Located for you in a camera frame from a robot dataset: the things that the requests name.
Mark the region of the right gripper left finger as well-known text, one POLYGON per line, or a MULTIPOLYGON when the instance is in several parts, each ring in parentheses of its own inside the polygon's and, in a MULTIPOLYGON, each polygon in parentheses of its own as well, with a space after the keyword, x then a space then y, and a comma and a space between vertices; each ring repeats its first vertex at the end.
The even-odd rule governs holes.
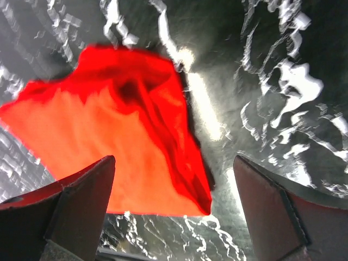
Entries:
POLYGON ((94 260, 115 158, 1 203, 1 260, 94 260))

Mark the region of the red t-shirt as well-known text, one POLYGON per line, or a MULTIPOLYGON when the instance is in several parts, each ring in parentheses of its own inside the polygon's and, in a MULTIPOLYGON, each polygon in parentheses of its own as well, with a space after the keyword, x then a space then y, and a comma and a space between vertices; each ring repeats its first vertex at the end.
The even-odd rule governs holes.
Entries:
POLYGON ((1 107, 1 123, 57 180, 114 156, 109 213, 211 213, 182 82, 159 54, 89 46, 65 78, 29 82, 1 107))

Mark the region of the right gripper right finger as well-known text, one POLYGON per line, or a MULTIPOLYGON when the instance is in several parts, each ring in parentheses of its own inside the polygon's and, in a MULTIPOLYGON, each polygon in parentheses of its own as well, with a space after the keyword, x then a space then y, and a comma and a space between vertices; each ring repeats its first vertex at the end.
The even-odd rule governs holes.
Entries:
POLYGON ((240 155, 233 170, 258 260, 347 260, 347 200, 240 155))

